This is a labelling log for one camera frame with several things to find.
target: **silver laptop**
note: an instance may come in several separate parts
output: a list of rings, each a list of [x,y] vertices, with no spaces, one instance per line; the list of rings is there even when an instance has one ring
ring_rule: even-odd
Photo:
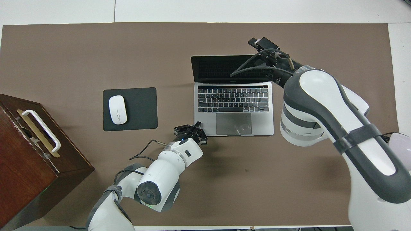
[[[207,136],[274,134],[272,86],[265,74],[252,70],[230,77],[251,56],[191,57],[194,122],[201,122]]]

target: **white floor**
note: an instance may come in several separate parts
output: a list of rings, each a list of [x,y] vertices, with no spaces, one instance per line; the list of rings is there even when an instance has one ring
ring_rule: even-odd
[[[402,0],[0,0],[1,26],[112,22],[389,23],[399,131],[411,136],[411,6]]]

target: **wooden cabinet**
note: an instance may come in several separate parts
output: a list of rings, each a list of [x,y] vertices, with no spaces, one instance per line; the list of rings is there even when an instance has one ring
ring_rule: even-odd
[[[1,231],[43,217],[93,170],[41,104],[0,94]]]

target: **brown table surface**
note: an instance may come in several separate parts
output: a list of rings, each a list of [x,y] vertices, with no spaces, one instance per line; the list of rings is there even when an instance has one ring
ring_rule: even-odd
[[[96,168],[35,225],[84,226],[115,173],[150,139],[173,140],[193,123],[190,56],[254,54],[267,37],[291,57],[326,70],[371,107],[381,132],[398,130],[386,24],[109,23],[4,26],[0,93],[42,103]],[[156,87],[158,128],[103,131],[105,89]],[[349,224],[350,176],[329,140],[301,148],[279,131],[283,90],[274,86],[275,134],[210,137],[180,176],[173,208],[157,213],[124,199],[134,225]],[[145,155],[157,158],[152,144]],[[148,160],[138,160],[148,165]]]

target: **space bar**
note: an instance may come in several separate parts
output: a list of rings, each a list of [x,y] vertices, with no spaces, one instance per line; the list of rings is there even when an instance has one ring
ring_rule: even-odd
[[[242,107],[220,107],[218,108],[219,112],[226,112],[226,111],[242,111]]]

